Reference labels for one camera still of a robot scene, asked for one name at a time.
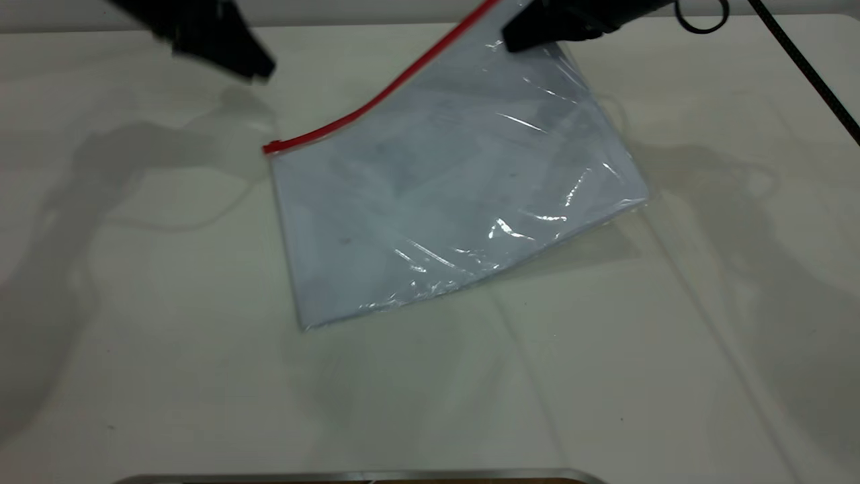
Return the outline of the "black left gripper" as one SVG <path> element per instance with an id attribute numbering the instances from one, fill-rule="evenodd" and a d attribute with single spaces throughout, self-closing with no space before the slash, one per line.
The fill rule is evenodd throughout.
<path id="1" fill-rule="evenodd" d="M 160 38 L 175 55 L 213 65 L 245 81 L 266 81 L 276 61 L 254 36 L 233 1 L 112 1 Z"/>

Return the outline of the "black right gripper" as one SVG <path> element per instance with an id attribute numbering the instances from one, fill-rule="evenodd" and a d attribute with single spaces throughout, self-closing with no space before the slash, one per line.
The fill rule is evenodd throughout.
<path id="1" fill-rule="evenodd" d="M 673 1 L 593 1 L 587 18 L 574 1 L 531 1 L 503 28 L 507 52 L 525 52 L 559 41 L 595 40 Z"/>

